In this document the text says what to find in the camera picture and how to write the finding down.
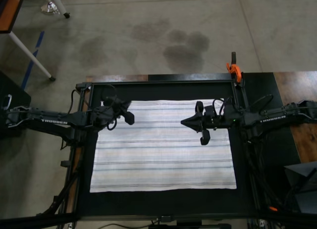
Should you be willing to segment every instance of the black tabletop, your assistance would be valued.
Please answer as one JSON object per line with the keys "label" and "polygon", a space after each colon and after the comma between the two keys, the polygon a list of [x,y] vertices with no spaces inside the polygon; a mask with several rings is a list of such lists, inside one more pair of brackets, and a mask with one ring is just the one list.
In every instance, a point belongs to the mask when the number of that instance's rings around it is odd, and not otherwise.
{"label": "black tabletop", "polygon": [[[234,95],[230,75],[204,76],[195,81],[193,75],[153,75],[144,83],[113,83],[118,97],[125,100],[194,100],[227,98]],[[279,107],[282,101],[272,73],[245,74],[245,88],[250,103],[266,94],[273,94],[269,107]],[[111,91],[104,84],[94,84],[91,106],[100,105],[103,91]],[[247,164],[237,129],[229,130],[230,146],[237,189],[181,189],[153,192],[89,193],[97,134],[86,138],[83,171],[80,177],[76,213],[81,218],[121,216],[135,219],[162,215],[183,217],[196,215],[212,218],[213,214],[228,217],[254,215],[255,203]],[[276,193],[284,196],[288,191],[283,166],[300,162],[289,128],[271,132],[263,149],[267,179]]]}

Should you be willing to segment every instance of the wooden table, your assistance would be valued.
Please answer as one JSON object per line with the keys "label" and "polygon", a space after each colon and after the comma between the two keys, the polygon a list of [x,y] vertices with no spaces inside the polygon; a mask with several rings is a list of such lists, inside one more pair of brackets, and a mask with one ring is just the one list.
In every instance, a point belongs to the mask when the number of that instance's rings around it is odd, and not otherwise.
{"label": "wooden table", "polygon": [[[283,104],[299,102],[301,100],[317,101],[317,72],[295,72],[275,73],[276,84]],[[149,81],[149,75],[112,75],[100,77],[87,77],[87,82],[139,82]],[[89,91],[86,93],[86,100],[89,100]],[[302,124],[291,127],[293,138],[302,163],[317,161],[317,124]],[[76,148],[74,152],[75,164],[77,167],[82,148]],[[77,185],[72,186],[66,205],[66,212],[73,212],[76,199]]]}
{"label": "wooden table", "polygon": [[[22,51],[40,68],[40,70],[50,79],[55,81],[55,78],[44,68],[44,66],[35,58],[35,56],[26,48],[26,46],[12,32],[16,17],[19,13],[23,0],[8,0],[2,14],[0,15],[0,34],[8,34],[10,38],[22,49]],[[60,0],[54,0],[58,10],[60,10],[66,18],[69,18],[69,13]]]}

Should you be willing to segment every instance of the striped towel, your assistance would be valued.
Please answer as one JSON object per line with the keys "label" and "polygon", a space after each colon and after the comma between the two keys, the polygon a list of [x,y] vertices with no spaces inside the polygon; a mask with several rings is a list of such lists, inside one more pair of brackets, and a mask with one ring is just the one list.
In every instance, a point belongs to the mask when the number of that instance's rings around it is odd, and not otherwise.
{"label": "striped towel", "polygon": [[196,101],[133,101],[134,125],[121,118],[113,131],[99,132],[90,192],[235,189],[228,131],[211,131],[202,146],[201,133],[180,124]]}

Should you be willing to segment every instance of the table leg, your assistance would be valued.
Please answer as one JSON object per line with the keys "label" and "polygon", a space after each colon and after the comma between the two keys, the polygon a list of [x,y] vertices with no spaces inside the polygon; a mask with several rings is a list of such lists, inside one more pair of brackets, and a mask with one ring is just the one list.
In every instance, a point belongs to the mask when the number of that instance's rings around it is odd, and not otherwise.
{"label": "table leg", "polygon": [[24,53],[43,71],[43,73],[50,79],[50,81],[55,81],[55,78],[42,66],[42,64],[35,58],[35,56],[26,48],[26,46],[17,38],[17,36],[10,32],[9,36],[11,39],[19,46],[19,48],[24,51]]}
{"label": "table leg", "polygon": [[66,17],[69,18],[69,12],[66,12],[66,9],[60,0],[54,0],[55,5],[57,6],[58,10]]}

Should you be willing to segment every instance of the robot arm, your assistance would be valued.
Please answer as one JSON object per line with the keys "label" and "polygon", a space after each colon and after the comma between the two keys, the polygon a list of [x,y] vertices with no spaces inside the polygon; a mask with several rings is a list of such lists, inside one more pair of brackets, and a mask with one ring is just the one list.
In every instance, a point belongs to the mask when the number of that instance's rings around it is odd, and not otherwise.
{"label": "robot arm", "polygon": [[194,116],[182,120],[181,124],[201,132],[202,145],[207,145],[210,140],[207,129],[241,127],[247,133],[247,140],[252,141],[283,126],[317,122],[317,102],[314,101],[290,103],[280,108],[259,112],[251,112],[249,109],[237,110],[231,103],[224,106],[223,115],[217,115],[213,106],[204,107],[202,102],[197,102],[195,112]]}
{"label": "robot arm", "polygon": [[29,128],[60,136],[66,143],[73,144],[75,130],[100,131],[107,127],[113,130],[116,127],[116,119],[125,118],[129,125],[134,124],[134,115],[128,112],[131,102],[118,98],[108,98],[105,106],[97,107],[87,112],[75,112],[72,114],[44,111],[35,108],[15,107],[6,111],[6,126],[8,128]]}

